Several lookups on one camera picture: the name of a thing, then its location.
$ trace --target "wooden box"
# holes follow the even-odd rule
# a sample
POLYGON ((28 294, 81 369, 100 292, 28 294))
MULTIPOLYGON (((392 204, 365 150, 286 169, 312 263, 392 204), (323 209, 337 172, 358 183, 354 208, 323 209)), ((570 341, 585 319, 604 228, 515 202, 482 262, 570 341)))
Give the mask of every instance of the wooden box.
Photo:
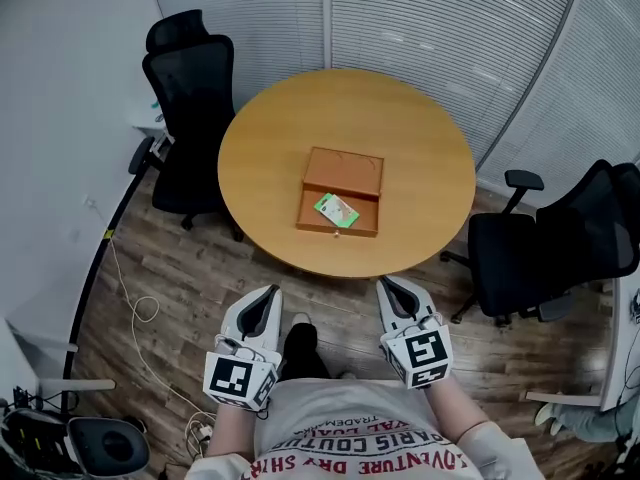
POLYGON ((324 233, 376 236, 383 165, 384 160, 374 156, 312 148, 302 181, 296 227, 324 233), (351 227, 339 228, 314 208, 327 192, 339 196, 360 214, 351 227))

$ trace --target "chair backrest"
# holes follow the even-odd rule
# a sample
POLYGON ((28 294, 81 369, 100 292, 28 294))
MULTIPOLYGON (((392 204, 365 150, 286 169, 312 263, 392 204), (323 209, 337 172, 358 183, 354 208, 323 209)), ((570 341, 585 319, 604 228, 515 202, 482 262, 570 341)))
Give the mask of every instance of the chair backrest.
POLYGON ((541 247, 547 257, 550 288, 621 277, 638 267, 640 253, 614 168, 598 160, 560 200, 536 213, 541 247))
POLYGON ((628 163, 614 166, 613 173, 625 205, 630 209, 631 231, 635 240, 640 242, 640 171, 634 164, 628 163))
POLYGON ((144 58, 142 68, 176 139, 224 132, 231 123, 233 43, 227 36, 159 48, 144 58))
POLYGON ((209 35, 202 22, 202 10, 180 12, 158 21, 147 34, 147 51, 193 42, 209 35))

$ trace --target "desk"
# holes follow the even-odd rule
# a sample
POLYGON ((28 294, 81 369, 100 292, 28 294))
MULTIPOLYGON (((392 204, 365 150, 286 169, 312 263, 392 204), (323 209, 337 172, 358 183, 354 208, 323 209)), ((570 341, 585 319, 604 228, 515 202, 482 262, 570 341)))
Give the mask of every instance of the desk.
POLYGON ((7 321, 0 317, 0 398, 13 403, 13 388, 19 387, 30 395, 47 396, 61 391, 100 391, 114 389, 116 384, 111 379, 70 380, 39 378, 31 367, 16 339, 20 339, 39 348, 61 349, 77 352, 78 347, 70 343, 62 343, 40 336, 14 334, 7 321))
POLYGON ((460 230, 475 194, 471 151, 446 111, 407 84, 353 69, 304 73, 261 92, 227 130, 218 175, 229 211, 258 246, 336 277, 428 259, 460 230), (384 158, 377 237, 296 229, 313 146, 384 158))
MULTIPOLYGON (((629 376, 636 366, 640 366, 640 336, 633 343, 640 326, 631 321, 629 305, 640 288, 640 268, 633 274, 613 281, 613 326, 606 380, 602 392, 595 396, 549 395, 545 393, 527 393, 527 400, 554 402, 569 405, 600 407, 602 411, 613 409, 622 394, 621 403, 629 400, 640 388, 624 389, 625 367, 629 376)), ((640 370, 629 379, 629 385, 640 384, 640 370)))

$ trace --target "window blinds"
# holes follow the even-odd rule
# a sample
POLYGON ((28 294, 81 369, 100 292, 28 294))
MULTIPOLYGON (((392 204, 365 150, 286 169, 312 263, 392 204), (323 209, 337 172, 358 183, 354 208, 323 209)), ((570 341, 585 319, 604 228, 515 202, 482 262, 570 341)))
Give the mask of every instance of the window blinds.
POLYGON ((564 195, 598 158, 640 154, 640 0, 576 0, 574 18, 526 100, 479 172, 529 169, 546 188, 536 206, 564 195))
POLYGON ((236 110, 279 80, 324 67, 322 0, 158 0, 158 4, 164 16, 202 9, 209 32, 231 38, 236 110))
POLYGON ((410 83, 479 161, 532 80, 568 0, 331 0, 332 64, 410 83))

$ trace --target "black office chair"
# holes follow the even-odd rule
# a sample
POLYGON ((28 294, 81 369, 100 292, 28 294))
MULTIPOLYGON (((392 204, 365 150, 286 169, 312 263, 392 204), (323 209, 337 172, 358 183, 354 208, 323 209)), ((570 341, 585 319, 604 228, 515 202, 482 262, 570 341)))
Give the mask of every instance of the black office chair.
POLYGON ((515 312, 556 320, 570 309, 565 292, 571 287, 634 272, 640 261, 638 240, 632 202, 619 175, 620 170, 598 160, 568 194, 540 208, 534 220, 511 210, 527 190, 543 190, 542 179, 527 171, 507 171, 507 185, 516 192, 502 213, 469 219, 469 258, 440 254, 442 261, 471 268, 475 285, 451 321, 460 323, 476 301, 499 326, 510 323, 515 312))
POLYGON ((180 12, 154 24, 147 34, 147 51, 204 39, 209 35, 202 22, 202 10, 180 12))
POLYGON ((219 212, 231 224, 233 237, 243 233, 231 218, 218 183, 218 152, 235 116, 231 99, 233 43, 222 35, 190 38, 158 47, 142 62, 175 143, 164 163, 149 151, 147 137, 136 151, 129 172, 146 164, 160 171, 152 204, 159 210, 186 214, 182 227, 190 230, 193 217, 219 212))
POLYGON ((634 239, 640 242, 640 171, 631 163, 619 164, 613 173, 620 185, 620 193, 631 208, 629 219, 634 239))

